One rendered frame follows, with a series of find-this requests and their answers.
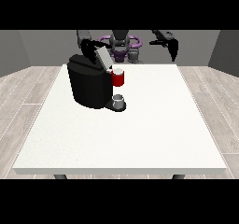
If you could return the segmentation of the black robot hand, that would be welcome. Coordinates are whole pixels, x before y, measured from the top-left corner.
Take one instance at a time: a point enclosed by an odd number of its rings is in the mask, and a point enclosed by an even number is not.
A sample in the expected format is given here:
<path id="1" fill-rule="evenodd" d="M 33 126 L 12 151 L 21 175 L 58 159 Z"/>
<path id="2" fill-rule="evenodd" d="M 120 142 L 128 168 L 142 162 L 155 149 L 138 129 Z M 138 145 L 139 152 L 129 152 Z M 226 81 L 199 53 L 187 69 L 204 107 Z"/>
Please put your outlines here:
<path id="1" fill-rule="evenodd" d="M 89 39 L 83 39 L 81 44 L 81 51 L 83 55 L 88 58 L 93 64 L 96 64 L 96 49 L 100 47 L 100 43 L 98 41 L 90 41 Z"/>
<path id="2" fill-rule="evenodd" d="M 171 59 L 174 62 L 178 53 L 179 43 L 176 39 L 164 39 L 164 40 L 154 40 L 149 42 L 150 45 L 161 45 L 164 48 L 168 48 Z"/>

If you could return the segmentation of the pale grey machine lid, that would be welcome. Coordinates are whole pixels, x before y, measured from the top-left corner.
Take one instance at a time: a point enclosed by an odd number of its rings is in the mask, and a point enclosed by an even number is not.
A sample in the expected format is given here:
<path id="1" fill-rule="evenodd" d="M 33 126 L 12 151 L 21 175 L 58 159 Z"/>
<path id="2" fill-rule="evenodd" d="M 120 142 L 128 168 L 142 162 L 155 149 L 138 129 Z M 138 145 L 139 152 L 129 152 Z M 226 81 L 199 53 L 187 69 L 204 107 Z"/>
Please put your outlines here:
<path id="1" fill-rule="evenodd" d="M 104 69 L 108 70 L 110 68 L 110 66 L 113 64 L 113 61 L 112 61 L 106 47 L 99 48 L 98 50 L 96 50 L 96 53 L 103 65 Z"/>

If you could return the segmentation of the black coffee machine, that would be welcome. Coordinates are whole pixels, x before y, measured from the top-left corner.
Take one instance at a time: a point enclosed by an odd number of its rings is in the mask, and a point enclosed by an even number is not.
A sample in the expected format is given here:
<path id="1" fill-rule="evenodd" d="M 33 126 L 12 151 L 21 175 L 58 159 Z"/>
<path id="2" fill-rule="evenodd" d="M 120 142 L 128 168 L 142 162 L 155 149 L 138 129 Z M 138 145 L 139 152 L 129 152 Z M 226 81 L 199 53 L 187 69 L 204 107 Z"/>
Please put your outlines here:
<path id="1" fill-rule="evenodd" d="M 88 108 L 108 108 L 115 112 L 126 109 L 126 103 L 121 109 L 113 107 L 112 68 L 106 71 L 99 58 L 93 64 L 84 55 L 75 54 L 67 64 L 68 75 L 74 99 L 80 105 Z"/>

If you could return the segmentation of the red pod holder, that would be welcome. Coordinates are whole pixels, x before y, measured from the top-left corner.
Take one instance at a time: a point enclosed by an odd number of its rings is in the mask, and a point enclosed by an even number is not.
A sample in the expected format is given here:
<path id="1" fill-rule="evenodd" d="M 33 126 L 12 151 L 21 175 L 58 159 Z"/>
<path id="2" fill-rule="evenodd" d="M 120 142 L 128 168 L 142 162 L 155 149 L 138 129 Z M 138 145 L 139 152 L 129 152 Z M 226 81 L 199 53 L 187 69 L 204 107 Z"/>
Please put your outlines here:
<path id="1" fill-rule="evenodd" d="M 112 85 L 115 87 L 120 87 L 124 84 L 124 71 L 122 75 L 114 75 L 113 70 L 111 71 L 111 76 L 112 76 Z"/>

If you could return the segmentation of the small grey cup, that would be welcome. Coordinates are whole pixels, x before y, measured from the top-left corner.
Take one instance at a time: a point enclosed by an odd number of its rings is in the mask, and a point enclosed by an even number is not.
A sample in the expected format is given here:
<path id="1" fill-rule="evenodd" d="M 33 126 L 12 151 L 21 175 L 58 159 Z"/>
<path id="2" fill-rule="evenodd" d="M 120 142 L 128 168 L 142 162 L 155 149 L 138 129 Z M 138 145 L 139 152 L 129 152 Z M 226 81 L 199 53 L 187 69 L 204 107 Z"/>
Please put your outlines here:
<path id="1" fill-rule="evenodd" d="M 124 98 L 121 94 L 115 94 L 112 97 L 113 107 L 116 109 L 121 109 L 124 106 Z"/>

